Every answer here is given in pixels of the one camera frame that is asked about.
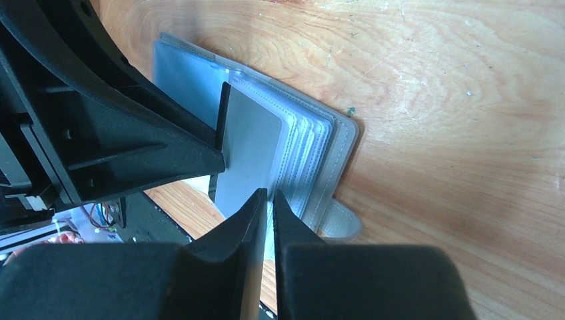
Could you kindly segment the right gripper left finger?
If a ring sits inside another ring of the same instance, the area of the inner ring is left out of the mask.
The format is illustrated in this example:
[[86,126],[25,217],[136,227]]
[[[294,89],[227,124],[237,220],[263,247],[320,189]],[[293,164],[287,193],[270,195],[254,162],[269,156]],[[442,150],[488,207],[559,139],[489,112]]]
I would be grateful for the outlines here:
[[2,319],[258,319],[267,192],[188,245],[40,244],[1,270]]

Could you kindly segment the dark grey credit card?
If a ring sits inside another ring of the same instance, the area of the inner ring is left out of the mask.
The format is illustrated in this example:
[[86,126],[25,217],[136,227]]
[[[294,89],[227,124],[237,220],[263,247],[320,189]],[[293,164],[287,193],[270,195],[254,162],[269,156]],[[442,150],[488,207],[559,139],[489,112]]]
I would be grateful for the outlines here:
[[283,122],[267,108],[234,86],[223,83],[217,129],[217,145],[225,170],[216,175],[213,203],[229,218],[256,191],[271,194],[280,164],[277,148]]

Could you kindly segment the grey card holder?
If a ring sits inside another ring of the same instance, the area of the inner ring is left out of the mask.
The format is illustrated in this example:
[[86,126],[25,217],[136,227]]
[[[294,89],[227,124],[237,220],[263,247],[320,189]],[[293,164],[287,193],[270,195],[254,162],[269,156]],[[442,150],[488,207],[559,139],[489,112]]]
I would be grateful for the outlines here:
[[[359,134],[353,119],[268,75],[167,33],[153,45],[153,82],[219,137],[224,82],[267,108],[283,125],[277,180],[269,195],[282,191],[292,212],[328,242],[346,243],[360,234],[360,218],[334,198]],[[216,175],[187,183],[213,202]]]

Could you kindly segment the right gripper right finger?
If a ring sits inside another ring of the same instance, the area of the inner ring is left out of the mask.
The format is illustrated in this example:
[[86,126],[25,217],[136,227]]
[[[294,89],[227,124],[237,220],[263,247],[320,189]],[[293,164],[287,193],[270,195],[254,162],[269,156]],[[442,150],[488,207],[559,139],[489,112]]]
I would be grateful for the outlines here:
[[460,273],[425,245],[330,244],[273,201],[279,319],[475,319]]

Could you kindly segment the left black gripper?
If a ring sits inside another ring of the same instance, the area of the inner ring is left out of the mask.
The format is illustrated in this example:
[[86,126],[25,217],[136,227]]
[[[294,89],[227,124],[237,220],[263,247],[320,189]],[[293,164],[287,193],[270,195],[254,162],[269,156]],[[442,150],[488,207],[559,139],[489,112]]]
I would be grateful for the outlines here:
[[225,170],[88,1],[1,2],[1,228]]

